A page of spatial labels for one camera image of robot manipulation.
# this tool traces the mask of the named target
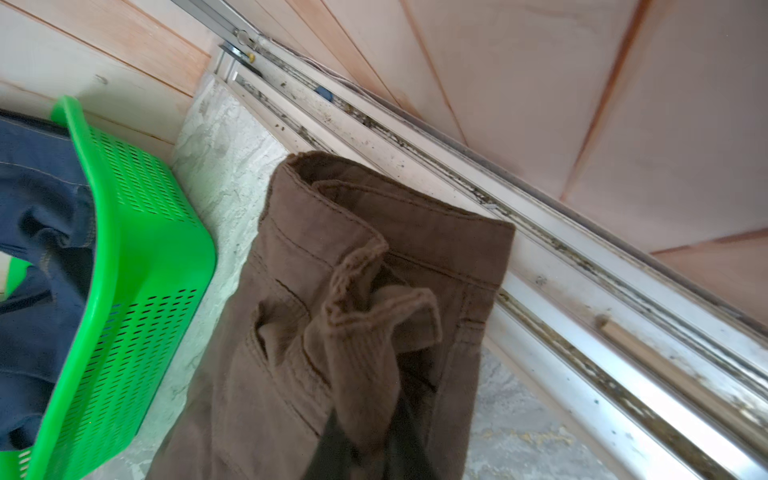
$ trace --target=wood plank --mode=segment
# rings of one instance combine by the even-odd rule
[[[645,251],[768,226],[768,4],[656,0],[567,202]]]
[[[230,0],[228,2],[232,8],[237,10],[251,23],[258,21],[255,26],[267,37],[273,38],[285,46],[291,47],[302,55],[311,57],[312,55],[304,48],[293,35],[290,34],[278,21],[262,7],[256,0]]]
[[[285,1],[315,32],[315,35],[328,47],[341,65],[344,65],[344,68],[352,75],[353,80],[381,98],[397,103],[378,74],[371,68],[368,60],[362,56],[360,50],[346,34],[344,27],[323,3],[323,0]]]
[[[257,16],[252,8],[248,9],[247,4],[250,2],[258,3],[263,10],[275,20],[275,22],[282,25],[285,31],[290,32],[291,36],[298,41],[298,45],[307,51],[311,58],[317,60],[343,77],[350,80],[353,79],[352,75],[350,75],[346,68],[344,68],[339,60],[336,59],[328,47],[326,47],[317,35],[315,35],[315,32],[312,31],[293,8],[286,3],[286,0],[229,0],[230,5],[232,5],[235,10],[239,12],[249,12],[247,15],[243,16],[245,16],[251,23],[258,28],[262,28],[262,25],[266,25],[266,30],[269,29],[268,24],[270,21],[267,20],[266,17]],[[293,48],[296,47],[291,44],[286,45]]]
[[[221,38],[171,0],[123,0],[154,18],[184,40],[210,55]]]
[[[559,196],[636,0],[402,0],[468,146]]]
[[[768,230],[659,252],[654,256],[768,325]]]
[[[189,96],[5,5],[0,5],[0,58],[0,81],[47,98],[75,96],[86,111],[170,144],[192,103]]]
[[[193,95],[210,56],[122,0],[7,0],[73,37]]]
[[[30,91],[25,91],[9,84],[0,82],[0,108],[18,113],[31,115],[37,118],[49,118],[51,109],[56,100]],[[85,119],[89,124],[99,128],[108,134],[112,134],[121,140],[125,140],[140,149],[160,158],[169,166],[174,145],[166,141],[151,137],[140,131],[136,131],[106,120],[97,115],[85,112]]]
[[[325,0],[325,4],[404,110],[465,143],[437,74],[398,0]]]

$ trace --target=green plastic basket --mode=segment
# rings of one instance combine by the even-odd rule
[[[83,320],[37,440],[0,452],[3,480],[76,480],[131,443],[213,276],[214,243],[168,168],[89,127],[63,97],[93,191],[97,243]]]
[[[27,267],[29,262],[19,260],[18,258],[11,258],[11,263],[8,265],[8,278],[5,279],[5,295],[11,296],[16,287],[22,284],[22,281],[27,276]]]

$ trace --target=tiled floor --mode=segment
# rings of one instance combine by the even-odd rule
[[[91,480],[141,480],[182,407],[224,302],[257,234],[267,182],[287,152],[212,78],[184,122],[173,171],[217,245],[216,273],[138,436]],[[465,480],[614,476],[489,352],[483,353]]]

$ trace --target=denim fabric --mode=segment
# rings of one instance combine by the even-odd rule
[[[0,111],[0,250],[32,263],[0,303],[0,450],[35,440],[80,325],[94,203],[66,128]]]

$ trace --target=jeans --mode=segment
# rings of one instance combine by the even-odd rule
[[[66,127],[0,111],[0,250],[32,264],[0,303],[0,451],[37,436],[91,285],[94,201]]]

